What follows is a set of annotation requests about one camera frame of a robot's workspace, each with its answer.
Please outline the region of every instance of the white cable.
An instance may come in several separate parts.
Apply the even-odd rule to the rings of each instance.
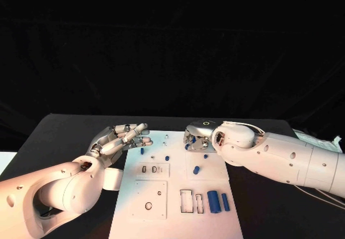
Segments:
[[[230,122],[230,123],[236,123],[236,124],[243,124],[243,125],[252,126],[253,128],[256,128],[256,129],[259,130],[260,134],[265,134],[265,130],[263,130],[260,127],[257,127],[257,126],[254,126],[254,125],[252,125],[252,124],[249,124],[249,123],[231,122],[231,121],[228,121],[228,122]]]
[[[329,197],[331,199],[334,199],[338,203],[341,203],[345,206],[345,203],[342,201],[340,201],[338,199],[335,199],[332,196],[329,196],[322,190],[316,189],[327,197]]]
[[[341,206],[338,206],[335,203],[332,203],[332,202],[329,202],[329,201],[327,201],[325,199],[322,199],[322,198],[319,198],[319,197],[316,197],[314,194],[311,194],[309,192],[306,192],[299,186],[296,186],[296,185],[293,185],[304,193],[306,193],[306,194],[309,194],[312,197],[315,197],[315,198],[318,198],[318,199],[321,199],[324,202],[327,202],[327,203],[329,203],[329,204],[332,204],[334,206],[337,206],[337,207],[340,207],[341,209],[344,209],[345,210],[345,208],[344,207],[341,207]]]

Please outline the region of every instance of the white robotic arm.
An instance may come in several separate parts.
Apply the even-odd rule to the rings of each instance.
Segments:
[[[259,134],[243,123],[194,122],[185,131],[187,149],[204,150],[211,141],[218,155],[234,166],[282,183],[321,189],[345,198],[345,155],[289,136]]]
[[[109,168],[123,150],[153,144],[148,124],[107,127],[96,136],[87,155],[0,182],[0,237],[42,238],[97,203],[101,190],[119,190],[122,170]],[[114,185],[104,185],[112,177]],[[44,216],[39,206],[54,208]]]

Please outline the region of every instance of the black curtain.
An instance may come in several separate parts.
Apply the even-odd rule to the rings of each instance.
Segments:
[[[345,135],[344,14],[2,1],[0,150],[49,113],[285,119]]]

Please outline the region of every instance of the black table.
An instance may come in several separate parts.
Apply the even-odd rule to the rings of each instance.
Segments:
[[[91,139],[110,125],[148,123],[152,130],[184,131],[198,118],[49,115],[41,121],[0,180],[21,176],[86,154]],[[296,137],[283,120],[210,119],[250,123],[265,131]],[[125,168],[126,155],[117,168]],[[292,185],[275,182],[244,167],[227,165],[230,185],[246,239],[345,238],[345,211]],[[45,238],[109,238],[119,192],[103,190],[94,208]]]

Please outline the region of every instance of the blue cylinder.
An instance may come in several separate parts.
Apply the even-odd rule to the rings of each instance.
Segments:
[[[218,199],[218,192],[208,191],[207,196],[208,196],[208,204],[210,204],[211,213],[220,213],[221,205],[220,205],[220,199]]]
[[[195,166],[192,173],[194,173],[194,174],[198,174],[198,173],[200,173],[200,166]]]
[[[221,194],[221,198],[223,198],[223,203],[224,203],[224,209],[228,212],[230,211],[230,206],[228,206],[228,198],[227,198],[226,193]]]

